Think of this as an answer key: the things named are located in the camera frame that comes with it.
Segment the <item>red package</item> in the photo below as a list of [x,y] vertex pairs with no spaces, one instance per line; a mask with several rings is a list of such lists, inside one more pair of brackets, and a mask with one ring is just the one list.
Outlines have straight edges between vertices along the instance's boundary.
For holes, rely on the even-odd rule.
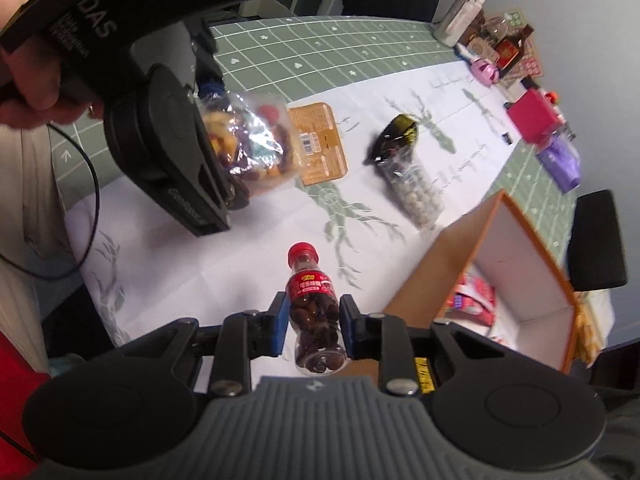
[[447,307],[469,314],[478,323],[491,327],[495,320],[495,287],[482,278],[463,274],[455,292],[447,299]]
[[33,371],[9,340],[0,333],[0,479],[24,478],[38,465],[22,430],[22,410],[29,396],[49,380]]

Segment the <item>finger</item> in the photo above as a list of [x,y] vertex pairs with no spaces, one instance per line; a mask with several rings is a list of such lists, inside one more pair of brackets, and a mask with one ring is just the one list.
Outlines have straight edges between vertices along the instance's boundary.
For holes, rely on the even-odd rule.
[[51,108],[60,94],[60,58],[39,38],[28,39],[14,53],[2,51],[15,85],[34,110]]
[[25,103],[10,99],[0,104],[0,124],[19,130],[31,130],[47,121]]
[[87,104],[81,104],[61,97],[53,108],[40,112],[46,121],[58,124],[71,124],[77,121],[87,108]]

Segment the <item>screw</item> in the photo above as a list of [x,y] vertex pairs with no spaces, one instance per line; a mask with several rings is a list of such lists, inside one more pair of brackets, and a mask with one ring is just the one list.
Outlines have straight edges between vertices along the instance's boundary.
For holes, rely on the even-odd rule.
[[242,384],[236,381],[221,380],[213,383],[210,390],[219,397],[235,397],[242,392]]
[[386,389],[399,397],[409,397],[418,391],[418,383],[411,379],[391,379]]

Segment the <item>black cable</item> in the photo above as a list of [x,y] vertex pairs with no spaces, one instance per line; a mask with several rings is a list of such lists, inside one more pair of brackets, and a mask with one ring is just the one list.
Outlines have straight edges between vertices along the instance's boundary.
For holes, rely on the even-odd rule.
[[98,184],[98,175],[95,173],[95,168],[94,168],[94,165],[91,162],[91,159],[85,153],[85,151],[78,145],[78,143],[75,142],[71,138],[71,136],[66,134],[64,131],[62,131],[55,124],[49,123],[49,124],[47,124],[47,126],[49,128],[52,128],[56,133],[58,133],[61,136],[63,136],[66,140],[68,140],[71,143],[71,145],[76,150],[78,150],[78,153],[80,153],[82,158],[84,158],[84,161],[86,162],[87,166],[89,167],[89,171],[91,172],[91,178],[94,180],[95,216],[94,216],[94,226],[91,228],[91,235],[89,236],[89,243],[88,243],[88,245],[86,247],[86,251],[82,255],[82,258],[80,258],[80,261],[77,264],[75,264],[73,267],[71,267],[71,269],[63,272],[62,274],[60,274],[58,276],[47,276],[46,274],[40,274],[39,272],[33,272],[32,270],[25,269],[24,267],[22,267],[22,266],[18,265],[17,263],[11,261],[9,258],[4,256],[4,254],[2,254],[2,253],[0,253],[0,260],[4,261],[5,263],[8,263],[14,269],[17,269],[20,272],[23,272],[28,276],[32,276],[33,278],[37,278],[39,280],[44,280],[46,282],[58,282],[59,280],[64,280],[68,276],[71,276],[80,267],[82,267],[82,265],[86,261],[87,257],[89,256],[89,253],[91,252],[91,247],[94,244],[95,233],[98,230],[98,213],[100,212],[100,185]]
[[38,457],[36,457],[31,451],[26,449],[24,446],[21,446],[20,444],[18,444],[14,439],[12,439],[4,431],[0,431],[0,438],[4,440],[7,444],[9,444],[9,446],[17,450],[19,453],[23,454],[32,462],[35,462],[36,464],[40,463],[40,460],[38,460]]

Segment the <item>gray wall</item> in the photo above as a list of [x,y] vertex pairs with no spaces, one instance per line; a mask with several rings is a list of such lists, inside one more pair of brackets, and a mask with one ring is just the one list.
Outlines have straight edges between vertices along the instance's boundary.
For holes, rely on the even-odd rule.
[[[440,0],[439,20],[453,0]],[[629,285],[612,294],[609,343],[640,337],[640,0],[487,0],[520,8],[536,29],[546,75],[578,135],[581,193],[610,188],[622,224]]]

